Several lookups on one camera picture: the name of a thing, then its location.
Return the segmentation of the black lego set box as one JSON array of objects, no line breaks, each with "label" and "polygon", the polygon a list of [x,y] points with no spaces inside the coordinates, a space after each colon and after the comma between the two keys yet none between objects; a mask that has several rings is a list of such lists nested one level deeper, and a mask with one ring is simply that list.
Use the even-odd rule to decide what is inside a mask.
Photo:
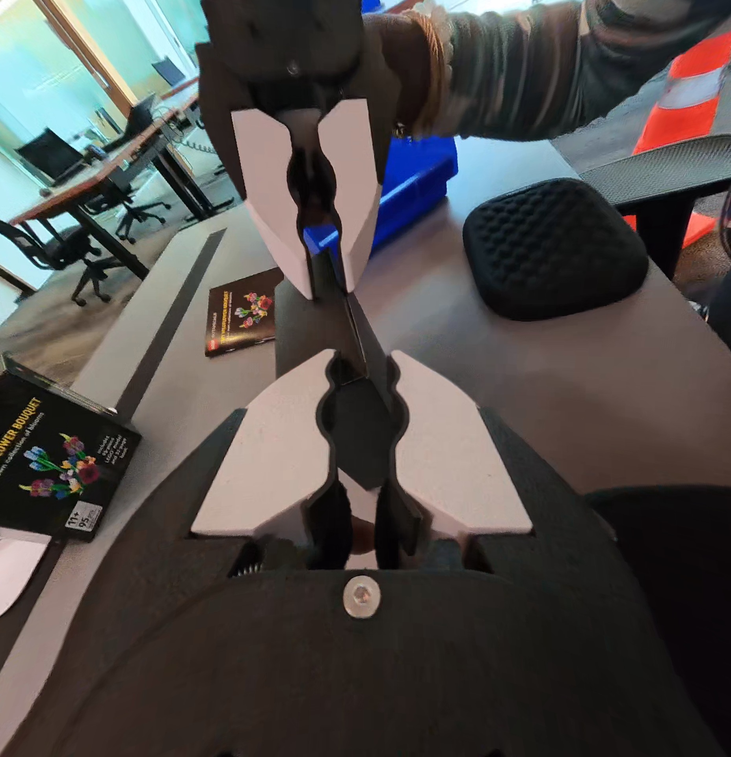
[{"label": "black lego set box", "polygon": [[0,537],[92,541],[141,435],[0,354]]}]

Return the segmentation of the brown office desk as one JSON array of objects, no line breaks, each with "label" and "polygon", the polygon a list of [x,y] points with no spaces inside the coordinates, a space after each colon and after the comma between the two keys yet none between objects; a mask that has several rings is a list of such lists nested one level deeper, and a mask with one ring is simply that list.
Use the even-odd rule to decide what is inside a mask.
[{"label": "brown office desk", "polygon": [[145,279],[149,270],[118,238],[87,213],[84,204],[106,189],[124,189],[141,171],[154,166],[186,206],[188,214],[198,222],[219,213],[219,206],[209,201],[196,179],[182,166],[171,138],[171,124],[192,115],[198,104],[198,79],[192,79],[160,103],[160,107],[165,110],[140,135],[115,149],[110,156],[86,168],[69,183],[52,188],[46,198],[14,216],[10,220],[11,225],[25,226],[32,221],[49,221],[68,213],[125,269],[138,279]]}]

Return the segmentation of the black laptop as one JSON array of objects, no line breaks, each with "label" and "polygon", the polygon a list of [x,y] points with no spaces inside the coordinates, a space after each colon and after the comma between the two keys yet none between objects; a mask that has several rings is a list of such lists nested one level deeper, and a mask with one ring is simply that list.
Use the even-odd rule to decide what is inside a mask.
[{"label": "black laptop", "polygon": [[49,128],[16,148],[15,152],[44,175],[52,186],[65,183],[87,166],[82,153]]}]

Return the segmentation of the person's right forearm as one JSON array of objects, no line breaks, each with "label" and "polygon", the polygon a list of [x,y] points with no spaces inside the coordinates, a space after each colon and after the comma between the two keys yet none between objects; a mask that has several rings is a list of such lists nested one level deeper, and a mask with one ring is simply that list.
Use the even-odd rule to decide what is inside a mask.
[{"label": "person's right forearm", "polygon": [[450,13],[435,136],[557,138],[606,116],[731,18],[731,1],[584,1]]}]

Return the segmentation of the black honeycomb cushion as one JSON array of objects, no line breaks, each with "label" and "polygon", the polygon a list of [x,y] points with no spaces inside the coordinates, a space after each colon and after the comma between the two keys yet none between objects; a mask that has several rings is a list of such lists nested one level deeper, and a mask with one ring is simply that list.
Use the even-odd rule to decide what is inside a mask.
[{"label": "black honeycomb cushion", "polygon": [[462,235],[480,298],[518,322],[616,304],[643,286],[650,268],[638,235],[580,179],[551,179],[484,202]]}]

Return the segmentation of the lego instruction booklet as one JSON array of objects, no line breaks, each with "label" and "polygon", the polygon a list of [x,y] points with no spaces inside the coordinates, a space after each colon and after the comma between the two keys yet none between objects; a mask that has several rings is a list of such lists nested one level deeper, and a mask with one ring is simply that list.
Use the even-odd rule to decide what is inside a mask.
[{"label": "lego instruction booklet", "polygon": [[275,267],[210,289],[205,356],[274,341],[275,289],[283,279],[283,273]]}]

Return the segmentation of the orange traffic cone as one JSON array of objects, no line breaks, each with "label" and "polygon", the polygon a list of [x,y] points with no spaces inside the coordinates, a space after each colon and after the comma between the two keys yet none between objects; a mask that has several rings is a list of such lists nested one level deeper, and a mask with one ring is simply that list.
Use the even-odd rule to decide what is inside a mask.
[{"label": "orange traffic cone", "polygon": [[[654,105],[631,156],[710,135],[730,56],[731,18],[710,37],[673,60],[663,94]],[[634,219],[632,228],[636,230],[635,216],[623,216],[623,219],[626,222]],[[718,216],[693,211],[683,248],[709,232],[718,231],[719,224]]]}]

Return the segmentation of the black carton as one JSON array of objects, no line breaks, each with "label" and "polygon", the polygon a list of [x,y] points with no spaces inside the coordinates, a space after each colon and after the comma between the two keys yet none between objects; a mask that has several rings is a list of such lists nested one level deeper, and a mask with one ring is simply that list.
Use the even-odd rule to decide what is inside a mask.
[{"label": "black carton", "polygon": [[389,451],[396,412],[389,369],[360,303],[342,287],[340,265],[330,249],[309,257],[314,298],[308,300],[287,279],[275,289],[277,377],[324,349],[337,352],[331,373],[336,390],[327,400],[324,428],[338,467],[366,490],[389,475]]}]

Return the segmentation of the blue plastic bin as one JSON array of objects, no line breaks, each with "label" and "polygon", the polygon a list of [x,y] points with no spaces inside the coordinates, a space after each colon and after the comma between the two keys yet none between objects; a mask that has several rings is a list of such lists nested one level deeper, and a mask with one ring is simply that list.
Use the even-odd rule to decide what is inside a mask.
[{"label": "blue plastic bin", "polygon": [[432,211],[446,197],[448,181],[457,173],[454,138],[392,138],[371,252]]}]

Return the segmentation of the black office chair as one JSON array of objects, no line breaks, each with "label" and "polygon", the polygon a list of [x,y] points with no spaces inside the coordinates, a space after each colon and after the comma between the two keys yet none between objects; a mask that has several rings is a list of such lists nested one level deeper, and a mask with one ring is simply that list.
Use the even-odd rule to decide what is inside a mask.
[{"label": "black office chair", "polygon": [[44,244],[29,232],[0,220],[0,235],[17,247],[39,270],[59,272],[82,263],[85,269],[71,296],[72,302],[80,308],[86,306],[86,299],[81,294],[88,283],[100,301],[106,304],[111,301],[111,297],[101,290],[101,282],[107,279],[108,270],[123,268],[124,265],[113,256],[103,257],[101,250],[92,244],[90,235],[81,226],[74,226],[61,234],[55,233]]},{"label": "black office chair", "polygon": [[97,194],[92,195],[82,204],[82,208],[91,216],[98,216],[118,207],[124,209],[124,216],[115,229],[115,235],[120,241],[128,241],[131,244],[135,243],[135,239],[132,237],[132,227],[135,222],[144,223],[147,220],[155,219],[161,225],[165,225],[165,218],[153,213],[153,209],[162,207],[167,211],[171,210],[171,204],[163,201],[135,204],[131,185],[120,188],[110,182],[102,184]]}]

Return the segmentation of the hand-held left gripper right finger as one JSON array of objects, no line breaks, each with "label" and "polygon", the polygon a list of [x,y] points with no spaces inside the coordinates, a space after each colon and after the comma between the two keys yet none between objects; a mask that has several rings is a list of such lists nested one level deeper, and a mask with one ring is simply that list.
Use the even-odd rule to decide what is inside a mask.
[{"label": "hand-held left gripper right finger", "polygon": [[396,483],[427,518],[429,534],[529,535],[532,520],[480,408],[407,353],[393,351],[390,358],[407,420],[394,452]]}]

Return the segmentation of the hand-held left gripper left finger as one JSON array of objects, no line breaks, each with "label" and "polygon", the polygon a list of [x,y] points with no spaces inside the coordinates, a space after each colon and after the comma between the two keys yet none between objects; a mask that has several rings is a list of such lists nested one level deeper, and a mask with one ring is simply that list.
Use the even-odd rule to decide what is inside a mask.
[{"label": "hand-held left gripper left finger", "polygon": [[190,533],[196,537],[312,538],[307,510],[333,481],[320,410],[333,390],[334,349],[268,385],[247,406]]}]

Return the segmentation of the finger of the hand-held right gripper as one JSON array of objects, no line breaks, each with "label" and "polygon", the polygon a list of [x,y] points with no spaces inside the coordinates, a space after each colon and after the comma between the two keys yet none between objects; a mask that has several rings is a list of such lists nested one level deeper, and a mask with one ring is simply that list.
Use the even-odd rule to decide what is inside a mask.
[{"label": "finger of the hand-held right gripper", "polygon": [[258,109],[236,110],[231,122],[248,212],[285,278],[305,299],[313,300],[309,253],[288,185],[294,155],[290,130]]},{"label": "finger of the hand-held right gripper", "polygon": [[353,292],[373,247],[382,185],[370,132],[368,102],[340,101],[318,124],[323,156],[334,178],[339,257],[346,291]]}]

